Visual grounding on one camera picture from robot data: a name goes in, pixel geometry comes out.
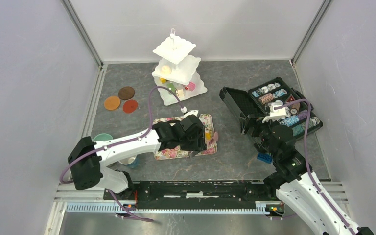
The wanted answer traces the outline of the pink toy cake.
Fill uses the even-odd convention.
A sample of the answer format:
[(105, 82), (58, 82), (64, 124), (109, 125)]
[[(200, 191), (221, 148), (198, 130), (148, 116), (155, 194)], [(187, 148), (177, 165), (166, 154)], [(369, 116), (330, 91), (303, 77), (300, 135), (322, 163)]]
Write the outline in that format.
[(184, 89), (187, 91), (194, 91), (195, 88), (196, 88), (196, 85), (193, 82), (189, 82), (188, 85), (184, 86)]

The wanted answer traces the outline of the green toy cake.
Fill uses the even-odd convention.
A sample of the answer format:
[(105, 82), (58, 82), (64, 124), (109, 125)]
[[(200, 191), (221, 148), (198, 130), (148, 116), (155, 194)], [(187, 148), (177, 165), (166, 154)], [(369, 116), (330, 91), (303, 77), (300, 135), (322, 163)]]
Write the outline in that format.
[(166, 85), (166, 87), (167, 87), (170, 91), (172, 91), (174, 94), (176, 94), (176, 88), (175, 88), (175, 86), (174, 86), (173, 83), (168, 83), (168, 84)]

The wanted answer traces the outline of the white and blue mug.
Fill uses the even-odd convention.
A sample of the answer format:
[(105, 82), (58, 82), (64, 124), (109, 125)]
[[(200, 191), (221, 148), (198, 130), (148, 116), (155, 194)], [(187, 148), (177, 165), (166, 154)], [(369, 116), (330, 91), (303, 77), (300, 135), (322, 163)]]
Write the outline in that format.
[(119, 160), (119, 163), (126, 166), (126, 167), (134, 169), (134, 168), (138, 167), (139, 159), (138, 159), (137, 156), (132, 156), (132, 157), (129, 157), (129, 158), (126, 158), (126, 159)]

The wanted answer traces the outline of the cream cupcake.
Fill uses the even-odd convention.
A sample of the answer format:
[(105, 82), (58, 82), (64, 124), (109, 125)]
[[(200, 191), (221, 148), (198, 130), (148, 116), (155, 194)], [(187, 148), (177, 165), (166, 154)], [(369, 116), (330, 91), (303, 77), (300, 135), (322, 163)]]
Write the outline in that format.
[(169, 65), (161, 66), (160, 73), (163, 75), (169, 75), (172, 73), (172, 68)]

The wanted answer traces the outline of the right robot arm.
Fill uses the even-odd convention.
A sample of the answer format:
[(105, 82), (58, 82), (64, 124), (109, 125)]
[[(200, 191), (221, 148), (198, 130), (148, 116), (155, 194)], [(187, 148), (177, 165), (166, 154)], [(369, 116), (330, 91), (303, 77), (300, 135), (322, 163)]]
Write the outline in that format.
[(292, 128), (255, 117), (252, 137), (258, 151), (270, 154), (275, 173), (264, 179), (263, 194), (288, 205), (316, 235), (371, 235), (330, 196), (305, 156), (295, 148)]

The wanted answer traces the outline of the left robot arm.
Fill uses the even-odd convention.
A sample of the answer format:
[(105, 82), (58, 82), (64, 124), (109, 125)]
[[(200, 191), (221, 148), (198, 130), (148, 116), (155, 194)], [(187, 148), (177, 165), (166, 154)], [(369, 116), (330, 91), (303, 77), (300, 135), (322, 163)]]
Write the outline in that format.
[(167, 158), (213, 154), (218, 138), (209, 114), (158, 119), (151, 129), (113, 140), (84, 137), (68, 156), (72, 182), (78, 191), (100, 187), (126, 200), (134, 194), (130, 176), (109, 165), (144, 153)]

